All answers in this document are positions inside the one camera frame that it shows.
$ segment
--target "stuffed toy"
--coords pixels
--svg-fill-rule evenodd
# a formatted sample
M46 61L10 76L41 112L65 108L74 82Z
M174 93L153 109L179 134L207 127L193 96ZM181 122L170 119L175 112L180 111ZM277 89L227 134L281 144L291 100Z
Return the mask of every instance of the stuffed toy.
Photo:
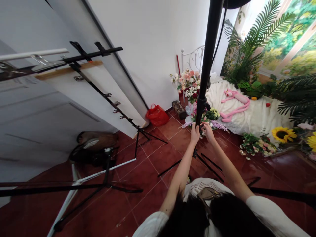
M237 100L239 100L240 102L244 104L228 114L224 114L220 112L220 116L223 118L222 119L223 122L231 122L231 117L234 114L243 112L248 109L250 100L247 97L243 96L242 94L239 94L238 91L232 91L231 89L228 89L228 88L226 91L224 91L224 94L227 96L227 99L222 100L221 101L222 103L225 103L228 100L236 98Z

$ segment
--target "woman's hand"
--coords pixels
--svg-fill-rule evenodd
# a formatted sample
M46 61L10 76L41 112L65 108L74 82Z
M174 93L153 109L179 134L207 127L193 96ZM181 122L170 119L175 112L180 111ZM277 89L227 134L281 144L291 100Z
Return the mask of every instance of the woman's hand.
M200 140L199 126L195 127L195 123L193 123L192 129L191 129L191 142L194 144L197 144L199 140Z
M208 142L213 142L215 138L214 138L213 129L211 128L211 125L207 122L202 122L201 126L203 126L201 130L205 132Z

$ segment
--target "yellow flower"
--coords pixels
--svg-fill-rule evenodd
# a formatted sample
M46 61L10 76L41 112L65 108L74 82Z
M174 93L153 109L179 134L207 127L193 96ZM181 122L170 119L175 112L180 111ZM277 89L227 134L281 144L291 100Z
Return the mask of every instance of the yellow flower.
M293 132L293 129L288 129L287 127L276 127L272 129L272 136L282 143L287 143L287 140L293 141L292 138L296 138L297 135Z
M316 152L316 132L313 132L313 136L307 138L307 144Z

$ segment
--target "white shirt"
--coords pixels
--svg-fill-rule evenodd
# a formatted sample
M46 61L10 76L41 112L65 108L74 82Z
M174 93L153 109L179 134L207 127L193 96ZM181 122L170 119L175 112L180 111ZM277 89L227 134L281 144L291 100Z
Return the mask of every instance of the white shirt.
M187 201L189 194L197 195L205 187L211 187L219 193L233 192L225 185L209 178L198 178L186 185L184 201ZM275 236L279 237L308 237L309 235L291 221L281 208L269 199L261 196L250 196L246 205L254 212L257 218L269 228ZM168 216L164 212L151 214L135 231L133 237L156 237L159 230L165 225ZM209 219L210 226L205 231L206 237L221 237L219 230Z

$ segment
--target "woman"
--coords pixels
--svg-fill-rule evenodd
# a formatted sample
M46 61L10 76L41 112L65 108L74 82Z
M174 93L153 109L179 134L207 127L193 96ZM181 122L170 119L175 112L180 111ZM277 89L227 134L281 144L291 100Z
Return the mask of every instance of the woman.
M193 124L190 144L160 210L150 215L133 236L309 236L275 203L248 188L216 142L210 124L201 125L230 189L209 178L186 185L200 137L199 126Z

